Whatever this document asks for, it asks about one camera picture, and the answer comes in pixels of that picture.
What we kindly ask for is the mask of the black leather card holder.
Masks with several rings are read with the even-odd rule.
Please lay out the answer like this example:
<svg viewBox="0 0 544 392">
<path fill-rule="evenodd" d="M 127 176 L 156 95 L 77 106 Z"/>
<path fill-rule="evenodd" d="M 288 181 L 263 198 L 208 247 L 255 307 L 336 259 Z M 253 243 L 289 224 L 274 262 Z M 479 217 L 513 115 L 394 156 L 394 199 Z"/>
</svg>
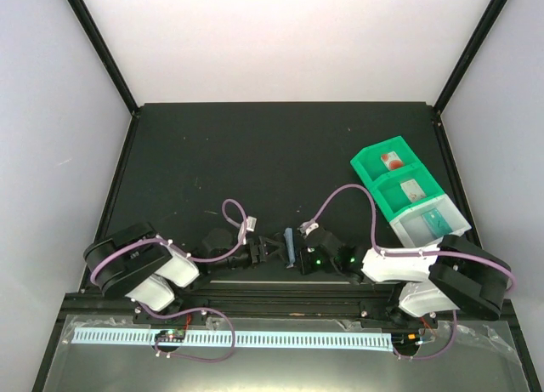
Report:
<svg viewBox="0 0 544 392">
<path fill-rule="evenodd" d="M 296 249 L 295 249 L 295 243 L 294 243 L 293 229 L 291 227 L 285 228 L 283 236 L 285 239 L 287 257 L 288 257 L 288 262 L 286 267 L 290 269 L 290 268 L 293 268 L 296 263 Z"/>
</svg>

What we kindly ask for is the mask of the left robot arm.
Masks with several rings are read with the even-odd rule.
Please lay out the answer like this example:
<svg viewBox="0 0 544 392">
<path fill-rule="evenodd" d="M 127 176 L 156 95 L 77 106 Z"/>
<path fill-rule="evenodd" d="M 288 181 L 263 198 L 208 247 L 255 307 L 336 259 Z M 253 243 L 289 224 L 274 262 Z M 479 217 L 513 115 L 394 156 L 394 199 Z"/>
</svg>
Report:
<svg viewBox="0 0 544 392">
<path fill-rule="evenodd" d="M 107 299 L 130 298 L 145 304 L 164 323 L 175 322 L 183 304 L 175 290 L 193 289 L 218 270 L 246 269 L 270 260 L 293 265 L 291 230 L 279 238 L 254 236 L 249 217 L 237 236 L 211 230 L 194 251 L 185 252 L 162 238 L 149 223 L 139 223 L 91 244 L 83 254 L 90 281 Z"/>
</svg>

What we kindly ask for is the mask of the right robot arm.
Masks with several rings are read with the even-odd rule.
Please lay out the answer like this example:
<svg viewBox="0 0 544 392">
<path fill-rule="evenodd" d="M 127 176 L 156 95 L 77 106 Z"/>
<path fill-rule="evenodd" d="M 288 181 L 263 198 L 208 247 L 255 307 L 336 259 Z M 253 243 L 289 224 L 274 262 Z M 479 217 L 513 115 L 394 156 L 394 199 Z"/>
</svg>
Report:
<svg viewBox="0 0 544 392">
<path fill-rule="evenodd" d="M 304 274 L 337 273 L 348 282 L 399 286 L 388 302 L 388 320 L 397 327 L 439 311 L 462 311 L 496 321 L 513 275 L 508 264 L 460 236 L 416 248 L 349 246 L 313 223 L 301 231 L 299 265 Z"/>
</svg>

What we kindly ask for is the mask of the white card red marks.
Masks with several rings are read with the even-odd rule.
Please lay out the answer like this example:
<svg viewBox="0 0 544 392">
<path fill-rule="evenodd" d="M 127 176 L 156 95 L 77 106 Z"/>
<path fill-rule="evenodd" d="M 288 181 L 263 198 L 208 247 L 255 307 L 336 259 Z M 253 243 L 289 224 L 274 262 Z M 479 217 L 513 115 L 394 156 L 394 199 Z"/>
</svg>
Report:
<svg viewBox="0 0 544 392">
<path fill-rule="evenodd" d="M 409 179 L 400 184 L 410 202 L 415 203 L 426 198 L 427 195 L 415 179 Z"/>
</svg>

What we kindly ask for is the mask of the teal card in clear bin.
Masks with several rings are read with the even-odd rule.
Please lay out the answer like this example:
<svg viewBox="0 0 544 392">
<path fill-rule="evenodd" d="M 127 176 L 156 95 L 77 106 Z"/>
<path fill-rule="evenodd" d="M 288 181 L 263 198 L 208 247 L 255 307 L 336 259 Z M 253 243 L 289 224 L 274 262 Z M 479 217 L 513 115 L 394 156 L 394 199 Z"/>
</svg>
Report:
<svg viewBox="0 0 544 392">
<path fill-rule="evenodd" d="M 423 213 L 422 219 L 435 237 L 449 235 L 452 232 L 450 225 L 437 208 Z"/>
</svg>

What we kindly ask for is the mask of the green two-compartment bin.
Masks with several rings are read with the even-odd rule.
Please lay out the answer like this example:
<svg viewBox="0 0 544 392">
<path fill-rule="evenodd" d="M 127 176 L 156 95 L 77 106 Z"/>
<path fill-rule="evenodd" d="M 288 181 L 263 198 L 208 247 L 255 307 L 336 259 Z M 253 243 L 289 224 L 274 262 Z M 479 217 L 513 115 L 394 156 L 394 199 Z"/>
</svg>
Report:
<svg viewBox="0 0 544 392">
<path fill-rule="evenodd" d="M 388 171 L 380 156 L 395 151 L 405 163 L 402 168 Z M 370 191 L 374 201 L 390 222 L 409 207 L 441 196 L 445 193 L 413 149 L 401 136 L 384 140 L 363 148 L 351 160 L 350 165 Z M 412 203 L 402 191 L 400 184 L 415 179 L 427 197 Z"/>
</svg>

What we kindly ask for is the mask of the clear plastic bin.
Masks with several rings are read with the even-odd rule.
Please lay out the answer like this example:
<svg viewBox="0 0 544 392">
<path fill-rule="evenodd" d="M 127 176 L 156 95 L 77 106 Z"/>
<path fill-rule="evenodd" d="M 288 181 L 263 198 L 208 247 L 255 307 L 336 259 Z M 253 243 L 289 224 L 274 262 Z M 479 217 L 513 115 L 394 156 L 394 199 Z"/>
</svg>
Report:
<svg viewBox="0 0 544 392">
<path fill-rule="evenodd" d="M 462 236 L 472 229 L 446 194 L 409 207 L 390 226 L 404 247 L 436 244 L 443 236 Z"/>
</svg>

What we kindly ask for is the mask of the small electronics board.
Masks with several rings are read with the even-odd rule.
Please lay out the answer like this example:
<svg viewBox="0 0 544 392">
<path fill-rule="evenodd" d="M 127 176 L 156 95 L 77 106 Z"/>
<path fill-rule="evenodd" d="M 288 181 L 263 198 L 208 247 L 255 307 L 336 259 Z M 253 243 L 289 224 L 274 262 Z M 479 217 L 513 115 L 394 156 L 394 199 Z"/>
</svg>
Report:
<svg viewBox="0 0 544 392">
<path fill-rule="evenodd" d="M 155 336 L 157 343 L 181 343 L 185 338 L 184 329 L 165 329 Z"/>
</svg>

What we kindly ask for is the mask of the black aluminium rail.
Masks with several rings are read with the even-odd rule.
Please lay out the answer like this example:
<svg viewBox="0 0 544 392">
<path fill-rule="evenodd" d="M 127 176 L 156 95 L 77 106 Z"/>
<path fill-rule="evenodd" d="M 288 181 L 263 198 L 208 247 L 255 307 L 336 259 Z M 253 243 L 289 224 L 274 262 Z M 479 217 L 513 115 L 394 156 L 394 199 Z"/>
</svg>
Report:
<svg viewBox="0 0 544 392">
<path fill-rule="evenodd" d="M 394 296 L 400 295 L 399 285 L 351 285 L 347 282 L 309 281 L 295 283 L 267 282 L 210 282 L 197 291 L 178 291 L 176 300 L 159 315 L 172 315 L 181 310 L 197 308 L 192 323 L 200 325 L 203 318 L 196 318 L 203 308 L 219 310 L 229 318 L 267 319 L 338 319 L 361 321 L 367 327 L 407 328 L 420 327 L 420 319 L 408 319 L 400 324 L 400 313 L 394 313 Z M 59 317 L 70 314 L 128 315 L 136 323 L 166 326 L 162 320 L 144 312 L 143 307 L 128 298 L 107 300 L 98 290 L 90 287 L 79 293 L 67 293 L 61 304 Z M 184 319 L 166 319 L 178 325 Z"/>
</svg>

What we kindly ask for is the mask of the right black frame post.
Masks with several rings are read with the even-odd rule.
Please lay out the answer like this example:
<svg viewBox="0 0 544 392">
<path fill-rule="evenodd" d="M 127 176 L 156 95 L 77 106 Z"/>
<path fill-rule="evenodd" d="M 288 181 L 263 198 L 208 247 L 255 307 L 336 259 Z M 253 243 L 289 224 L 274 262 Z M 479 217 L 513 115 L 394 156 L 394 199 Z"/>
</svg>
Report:
<svg viewBox="0 0 544 392">
<path fill-rule="evenodd" d="M 442 88 L 439 97 L 433 105 L 433 111 L 437 115 L 442 115 L 444 113 L 446 106 L 456 92 L 475 56 L 484 44 L 485 39 L 490 34 L 490 31 L 500 16 L 502 10 L 507 5 L 507 2 L 508 0 L 489 1 L 444 87 Z"/>
</svg>

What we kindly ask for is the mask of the black frame post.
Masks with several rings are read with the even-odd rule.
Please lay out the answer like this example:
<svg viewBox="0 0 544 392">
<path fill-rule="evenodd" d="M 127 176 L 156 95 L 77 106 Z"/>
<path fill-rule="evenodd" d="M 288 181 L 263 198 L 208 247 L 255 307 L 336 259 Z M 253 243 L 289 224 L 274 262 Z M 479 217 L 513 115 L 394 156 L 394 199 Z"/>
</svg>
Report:
<svg viewBox="0 0 544 392">
<path fill-rule="evenodd" d="M 433 105 L 433 111 L 437 115 L 442 115 L 444 113 L 446 106 L 456 92 L 475 56 L 484 44 L 485 39 L 490 34 L 490 31 L 500 16 L 502 10 L 507 5 L 507 2 L 508 0 L 489 1 L 444 87 L 442 88 L 439 97 Z"/>
<path fill-rule="evenodd" d="M 131 115 L 139 112 L 139 106 L 131 93 L 122 72 L 120 71 L 110 49 L 107 46 L 94 18 L 88 9 L 84 0 L 66 0 L 81 28 L 85 32 L 88 40 L 91 42 L 95 53 L 97 54 L 102 66 L 105 68 L 116 91 L 121 97 L 124 105 Z"/>
</svg>

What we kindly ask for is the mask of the left black frame post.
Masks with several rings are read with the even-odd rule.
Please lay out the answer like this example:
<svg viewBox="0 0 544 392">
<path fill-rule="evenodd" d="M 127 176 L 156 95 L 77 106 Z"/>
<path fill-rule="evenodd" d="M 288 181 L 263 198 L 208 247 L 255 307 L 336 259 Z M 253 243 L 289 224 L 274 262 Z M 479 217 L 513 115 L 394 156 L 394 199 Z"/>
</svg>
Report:
<svg viewBox="0 0 544 392">
<path fill-rule="evenodd" d="M 121 97 L 124 105 L 131 115 L 139 112 L 139 106 L 131 93 L 122 72 L 120 71 L 110 49 L 107 46 L 94 18 L 88 9 L 84 0 L 66 0 L 81 28 L 85 32 L 88 40 L 91 42 L 95 53 L 97 54 L 102 66 L 105 68 L 116 91 Z"/>
</svg>

